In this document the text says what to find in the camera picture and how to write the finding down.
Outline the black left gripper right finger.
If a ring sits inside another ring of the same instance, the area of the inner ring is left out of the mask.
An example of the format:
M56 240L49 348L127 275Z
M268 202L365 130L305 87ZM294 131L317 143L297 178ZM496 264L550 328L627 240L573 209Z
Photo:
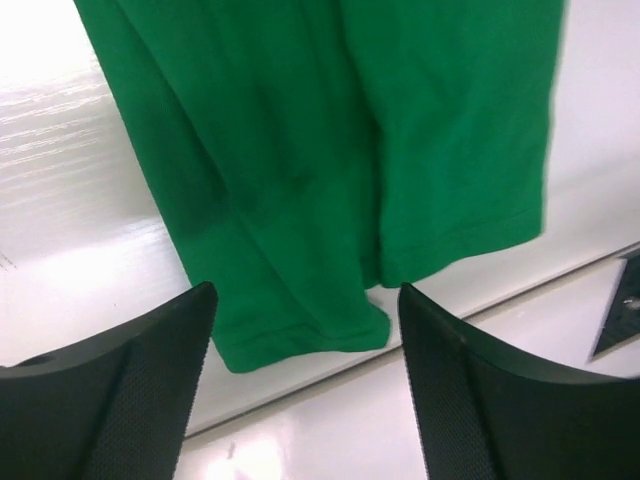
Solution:
M533 355L404 284L400 330L432 479L635 479L639 382Z

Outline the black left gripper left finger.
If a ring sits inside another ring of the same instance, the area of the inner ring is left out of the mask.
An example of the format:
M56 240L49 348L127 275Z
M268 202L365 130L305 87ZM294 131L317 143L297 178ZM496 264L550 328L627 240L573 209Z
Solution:
M138 318L2 368L2 478L173 478L217 303L204 282Z

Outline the green t shirt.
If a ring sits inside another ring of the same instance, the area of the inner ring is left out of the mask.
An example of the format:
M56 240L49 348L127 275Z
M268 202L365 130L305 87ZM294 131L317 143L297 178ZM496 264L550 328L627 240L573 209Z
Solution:
M561 1L79 1L212 339L383 348L368 298L544 225Z

